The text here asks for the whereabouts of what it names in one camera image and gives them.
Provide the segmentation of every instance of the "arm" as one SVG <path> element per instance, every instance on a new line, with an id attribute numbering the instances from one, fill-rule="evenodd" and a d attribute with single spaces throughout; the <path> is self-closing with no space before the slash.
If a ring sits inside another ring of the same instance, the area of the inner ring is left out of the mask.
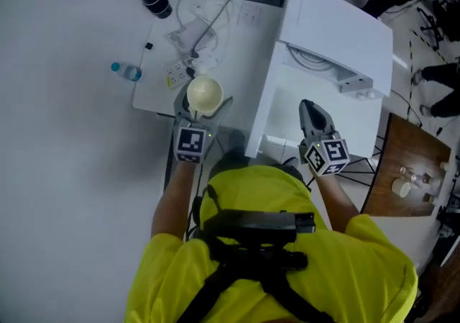
<path id="1" fill-rule="evenodd" d="M 152 237 L 158 234 L 170 234 L 181 240 L 184 238 L 195 166 L 192 163 L 178 164 L 174 176 L 155 209 L 152 220 Z"/>
<path id="2" fill-rule="evenodd" d="M 351 218 L 359 215 L 358 209 L 340 186 L 334 175 L 318 177 L 315 175 L 319 192 L 323 197 L 326 211 L 334 231 L 345 233 Z"/>

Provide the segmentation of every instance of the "shoe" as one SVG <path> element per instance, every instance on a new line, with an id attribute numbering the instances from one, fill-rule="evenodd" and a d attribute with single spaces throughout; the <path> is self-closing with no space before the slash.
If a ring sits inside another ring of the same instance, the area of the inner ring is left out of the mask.
<path id="1" fill-rule="evenodd" d="M 288 158 L 287 160 L 285 160 L 285 161 L 283 162 L 282 165 L 286 165 L 286 166 L 290 166 L 290 167 L 297 168 L 297 166 L 299 165 L 299 158 L 297 158 L 297 157 Z"/>
<path id="2" fill-rule="evenodd" d="M 235 149 L 238 147 L 242 147 L 244 149 L 244 134 L 240 130 L 233 130 L 230 133 L 230 138 L 229 138 L 229 148 Z"/>
<path id="3" fill-rule="evenodd" d="M 420 113 L 422 116 L 425 117 L 433 117 L 433 114 L 431 113 L 431 108 L 429 106 L 425 106 L 424 104 L 420 105 Z"/>
<path id="4" fill-rule="evenodd" d="M 422 71 L 421 69 L 418 69 L 413 77 L 412 77 L 412 84 L 414 84 L 414 86 L 417 86 L 419 83 L 421 83 L 422 81 L 425 81 L 425 79 L 423 78 L 422 76 Z"/>

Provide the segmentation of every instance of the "black harness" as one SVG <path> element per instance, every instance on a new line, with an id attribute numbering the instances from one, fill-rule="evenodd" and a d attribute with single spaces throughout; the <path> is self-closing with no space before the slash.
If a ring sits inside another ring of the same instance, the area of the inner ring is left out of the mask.
<path id="1" fill-rule="evenodd" d="M 311 213 L 221 210 L 204 222 L 203 231 L 195 234 L 195 238 L 207 244 L 210 259 L 219 265 L 178 323 L 201 322 L 221 293 L 239 279 L 259 281 L 265 293 L 303 322 L 334 323 L 329 315 L 292 290 L 286 279 L 287 272 L 305 270 L 308 260 L 304 253 L 288 252 L 284 245 L 295 241 L 297 232 L 314 232 L 314 228 Z M 215 235 L 234 238 L 239 244 L 227 245 Z"/>

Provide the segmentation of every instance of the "yellow shirt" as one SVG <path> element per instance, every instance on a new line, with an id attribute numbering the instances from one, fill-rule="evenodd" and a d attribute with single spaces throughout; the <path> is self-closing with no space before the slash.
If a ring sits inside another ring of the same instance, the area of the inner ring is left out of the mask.
<path id="1" fill-rule="evenodd" d="M 287 274 L 290 287 L 335 323 L 400 323 L 415 300 L 417 275 L 410 259 L 390 244 L 367 216 L 354 217 L 346 233 L 326 229 L 299 180 L 276 168 L 252 166 L 215 176 L 222 209 L 314 212 L 317 230 L 286 245 L 307 255 L 308 267 Z M 201 222 L 216 214 L 205 197 Z M 217 268 L 201 240 L 154 236 L 144 250 L 129 293 L 125 322 L 176 322 Z M 264 322 L 293 317 L 259 282 L 238 280 L 225 290 L 206 322 Z"/>

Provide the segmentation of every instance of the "white bowl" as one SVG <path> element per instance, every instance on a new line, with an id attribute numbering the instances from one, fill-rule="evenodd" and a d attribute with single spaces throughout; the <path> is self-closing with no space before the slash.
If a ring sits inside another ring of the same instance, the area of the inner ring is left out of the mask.
<path id="1" fill-rule="evenodd" d="M 190 107 L 200 114 L 212 115 L 224 100 L 222 85 L 212 77 L 203 75 L 194 78 L 187 88 Z"/>

